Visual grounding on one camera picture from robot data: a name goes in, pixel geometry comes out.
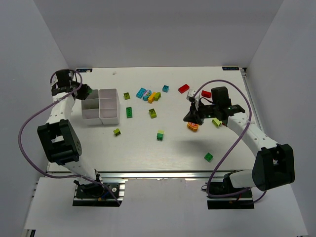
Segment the lime rounded lego brick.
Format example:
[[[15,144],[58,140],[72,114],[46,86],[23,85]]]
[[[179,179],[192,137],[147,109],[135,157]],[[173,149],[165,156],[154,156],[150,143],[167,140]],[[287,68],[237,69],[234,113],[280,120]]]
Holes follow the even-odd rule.
[[[161,93],[160,92],[156,92],[155,95],[154,95],[154,100],[158,101],[160,97],[161,97]]]

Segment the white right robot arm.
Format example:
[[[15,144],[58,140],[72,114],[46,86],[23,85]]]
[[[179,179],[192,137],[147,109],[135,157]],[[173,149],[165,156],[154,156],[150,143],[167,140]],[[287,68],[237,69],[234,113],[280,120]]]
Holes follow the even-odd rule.
[[[222,121],[251,150],[255,163],[252,169],[226,174],[221,185],[208,184],[208,193],[219,198],[234,196],[246,188],[267,191],[293,183],[295,170],[292,147],[276,142],[251,123],[245,109],[231,103],[226,87],[213,88],[211,93],[212,101],[205,105],[200,98],[195,97],[195,90],[190,89],[187,100],[191,106],[183,120],[198,125],[202,125],[205,119]]]

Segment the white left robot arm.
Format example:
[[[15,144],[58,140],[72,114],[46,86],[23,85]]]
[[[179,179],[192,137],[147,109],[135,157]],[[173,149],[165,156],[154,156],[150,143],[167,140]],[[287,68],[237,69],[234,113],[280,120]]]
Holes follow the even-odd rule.
[[[81,142],[71,125],[70,117],[77,100],[85,100],[92,89],[78,81],[70,69],[56,71],[50,80],[53,106],[50,116],[37,133],[50,163],[68,169],[80,185],[97,181],[97,171],[82,158]]]

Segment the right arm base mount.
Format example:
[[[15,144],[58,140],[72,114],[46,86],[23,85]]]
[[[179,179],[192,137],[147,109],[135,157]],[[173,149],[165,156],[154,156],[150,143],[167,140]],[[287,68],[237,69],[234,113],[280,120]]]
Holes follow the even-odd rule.
[[[225,195],[241,191],[241,189],[229,190],[225,187],[223,182],[211,182],[209,192],[212,195]],[[229,196],[229,197],[210,197],[207,195],[207,209],[208,210],[242,210],[254,209],[252,191]]]

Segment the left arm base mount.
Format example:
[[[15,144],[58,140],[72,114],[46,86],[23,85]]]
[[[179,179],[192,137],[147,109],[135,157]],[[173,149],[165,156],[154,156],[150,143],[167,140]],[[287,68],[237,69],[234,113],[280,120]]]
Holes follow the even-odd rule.
[[[116,201],[112,194],[106,189],[101,188],[97,190],[96,195],[92,195],[87,191],[83,191],[77,180],[74,181],[76,184],[76,189],[74,192],[73,204],[72,206],[77,207],[119,207],[123,200],[124,195],[124,184],[118,182],[108,182],[104,183],[113,193]]]

